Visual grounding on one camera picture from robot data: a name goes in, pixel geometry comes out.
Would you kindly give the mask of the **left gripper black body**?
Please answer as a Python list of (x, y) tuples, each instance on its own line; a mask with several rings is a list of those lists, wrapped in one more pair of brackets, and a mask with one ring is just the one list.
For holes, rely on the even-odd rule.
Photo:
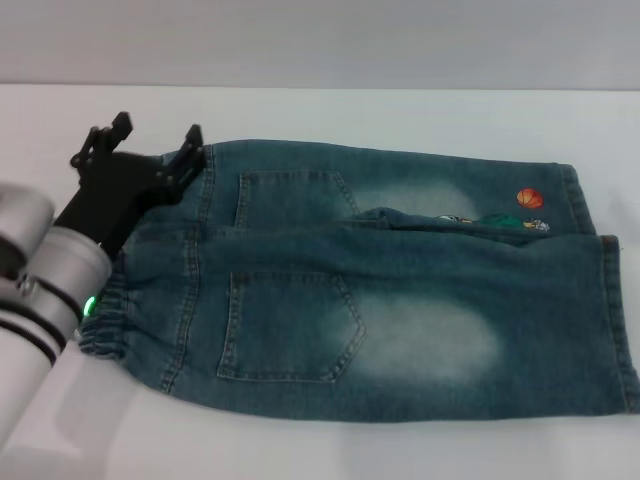
[(98, 244), (114, 259), (150, 209), (175, 205), (179, 194), (159, 158), (94, 153), (71, 161), (79, 188), (54, 221)]

